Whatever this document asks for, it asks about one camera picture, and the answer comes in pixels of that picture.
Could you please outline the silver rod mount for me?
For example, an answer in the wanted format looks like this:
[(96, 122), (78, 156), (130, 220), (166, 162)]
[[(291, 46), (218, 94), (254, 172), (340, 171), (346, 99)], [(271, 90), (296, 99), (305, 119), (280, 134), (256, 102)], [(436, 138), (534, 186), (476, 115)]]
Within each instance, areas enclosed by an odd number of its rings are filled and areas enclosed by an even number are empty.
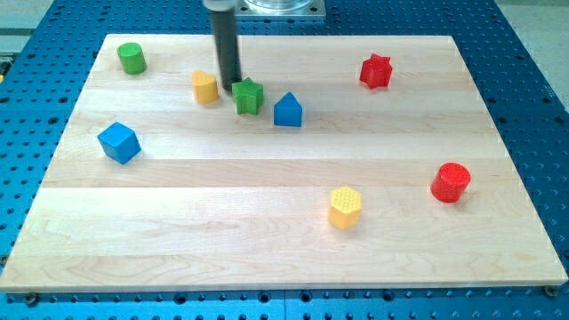
[(203, 5), (210, 11), (227, 12), (237, 7), (238, 0), (203, 0)]

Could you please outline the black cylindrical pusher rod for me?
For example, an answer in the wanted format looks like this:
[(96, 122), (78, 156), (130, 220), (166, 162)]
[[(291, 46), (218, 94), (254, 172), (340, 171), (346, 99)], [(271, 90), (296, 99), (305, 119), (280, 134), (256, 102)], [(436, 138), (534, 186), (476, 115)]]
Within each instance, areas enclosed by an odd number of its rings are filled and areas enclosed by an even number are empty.
[(222, 88), (231, 92), (232, 84), (242, 81), (234, 10), (210, 14)]

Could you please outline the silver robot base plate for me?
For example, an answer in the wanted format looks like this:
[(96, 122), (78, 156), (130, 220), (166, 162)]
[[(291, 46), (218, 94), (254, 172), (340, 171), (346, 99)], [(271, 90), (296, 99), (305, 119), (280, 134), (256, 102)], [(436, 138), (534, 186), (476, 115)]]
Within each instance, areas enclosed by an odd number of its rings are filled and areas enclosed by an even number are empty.
[(239, 0), (238, 20), (324, 20), (325, 0)]

